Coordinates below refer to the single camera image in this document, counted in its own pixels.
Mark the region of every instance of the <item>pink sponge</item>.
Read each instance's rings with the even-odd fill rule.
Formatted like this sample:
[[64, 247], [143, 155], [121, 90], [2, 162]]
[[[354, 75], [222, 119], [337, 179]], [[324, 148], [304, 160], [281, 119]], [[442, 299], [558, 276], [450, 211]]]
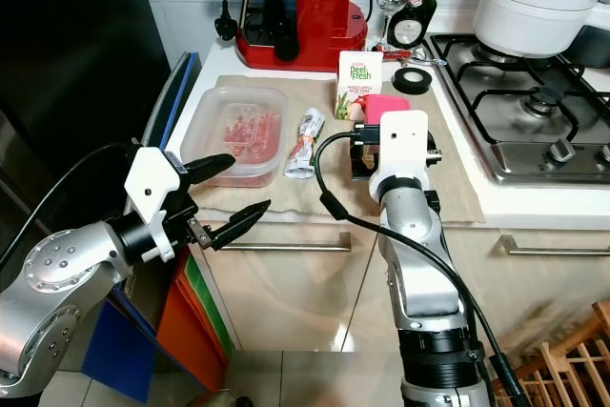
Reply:
[[364, 112], [366, 114], [366, 124], [379, 124], [381, 115], [385, 112], [399, 112], [411, 109], [411, 104], [404, 97], [369, 94], [362, 98], [365, 99]]

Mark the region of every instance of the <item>cabinet door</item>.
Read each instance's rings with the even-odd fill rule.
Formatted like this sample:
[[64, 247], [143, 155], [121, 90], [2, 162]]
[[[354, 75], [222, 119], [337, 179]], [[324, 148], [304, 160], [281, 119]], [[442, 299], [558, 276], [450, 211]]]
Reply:
[[[519, 246], [604, 248], [610, 233], [570, 231], [446, 230], [449, 251], [508, 354], [531, 351], [543, 340], [565, 336], [610, 298], [610, 258], [509, 256], [498, 243], [512, 235]], [[398, 353], [397, 330], [386, 284], [387, 265], [378, 248], [362, 286], [346, 338], [354, 351]]]
[[[508, 255], [498, 236], [477, 230], [447, 231], [458, 271], [508, 354], [533, 351], [543, 340], [566, 336], [591, 304], [610, 298], [610, 258]], [[534, 249], [604, 249], [610, 233], [503, 231]]]
[[254, 226], [237, 242], [337, 244], [350, 252], [205, 253], [244, 350], [340, 351], [376, 235], [352, 225]]

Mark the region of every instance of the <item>stainless steel stovetop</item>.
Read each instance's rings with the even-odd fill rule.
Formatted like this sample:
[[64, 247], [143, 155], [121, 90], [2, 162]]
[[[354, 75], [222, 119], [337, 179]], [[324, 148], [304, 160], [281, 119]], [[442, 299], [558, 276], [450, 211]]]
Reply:
[[429, 34], [440, 73], [499, 184], [610, 184], [610, 93], [562, 56], [524, 59], [474, 35]]

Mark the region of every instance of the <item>bottle label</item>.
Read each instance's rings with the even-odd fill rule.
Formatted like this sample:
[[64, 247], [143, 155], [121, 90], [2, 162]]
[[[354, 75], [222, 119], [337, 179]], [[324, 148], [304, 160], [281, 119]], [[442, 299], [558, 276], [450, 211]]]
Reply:
[[418, 21], [404, 20], [396, 23], [394, 37], [403, 45], [409, 45], [417, 40], [421, 34], [422, 26]]

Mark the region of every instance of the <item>plastic food container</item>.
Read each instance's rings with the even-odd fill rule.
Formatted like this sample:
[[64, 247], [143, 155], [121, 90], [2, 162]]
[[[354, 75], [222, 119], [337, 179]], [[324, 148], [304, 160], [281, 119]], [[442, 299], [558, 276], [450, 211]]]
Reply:
[[232, 154], [236, 162], [212, 186], [262, 188], [282, 162], [288, 102], [266, 88], [214, 88], [201, 97], [180, 146], [182, 162]]

